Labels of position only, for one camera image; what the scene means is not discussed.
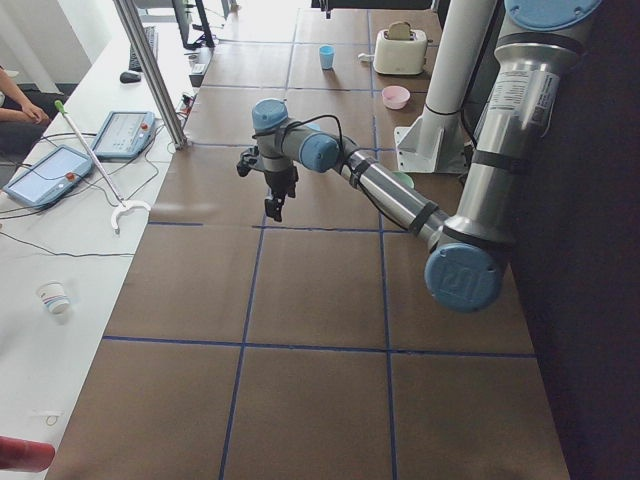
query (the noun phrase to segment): blue joint cap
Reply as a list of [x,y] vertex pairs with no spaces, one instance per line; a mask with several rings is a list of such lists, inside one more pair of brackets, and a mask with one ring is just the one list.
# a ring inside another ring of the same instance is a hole
[[340,147],[338,142],[326,133],[313,133],[304,139],[298,156],[309,170],[326,172],[333,168],[338,161]]
[[287,107],[282,100],[267,98],[256,103],[251,111],[253,128],[256,132],[271,130],[289,117]]
[[569,28],[591,15],[602,0],[505,0],[516,25],[537,32]]
[[468,313],[498,298],[502,273],[498,262],[484,250],[466,243],[447,243],[427,260],[424,278],[439,303]]

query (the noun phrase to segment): red cup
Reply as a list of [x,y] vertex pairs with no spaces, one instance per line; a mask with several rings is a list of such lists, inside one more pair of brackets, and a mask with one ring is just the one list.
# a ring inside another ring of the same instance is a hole
[[0,437],[0,470],[41,472],[49,468],[55,454],[48,443]]

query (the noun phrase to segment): person's arm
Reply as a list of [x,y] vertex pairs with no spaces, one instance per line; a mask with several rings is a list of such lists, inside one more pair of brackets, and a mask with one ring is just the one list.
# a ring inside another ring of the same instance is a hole
[[27,96],[13,83],[7,72],[0,68],[0,91],[22,107],[22,116],[10,113],[8,109],[0,108],[0,121],[29,121],[31,123],[49,123],[49,117],[40,107],[37,107]]

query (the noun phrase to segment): black mouse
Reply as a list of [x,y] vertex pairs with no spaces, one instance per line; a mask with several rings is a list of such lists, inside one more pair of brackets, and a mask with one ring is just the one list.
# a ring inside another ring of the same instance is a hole
[[120,74],[121,83],[139,82],[140,78],[142,78],[142,76],[138,72],[132,72],[131,70],[127,70],[126,72],[122,72]]

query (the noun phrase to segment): person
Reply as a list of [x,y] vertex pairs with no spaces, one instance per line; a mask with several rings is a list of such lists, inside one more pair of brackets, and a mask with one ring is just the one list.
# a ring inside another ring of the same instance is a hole
[[24,159],[55,116],[54,102],[66,99],[64,94],[22,91],[0,67],[0,155]]

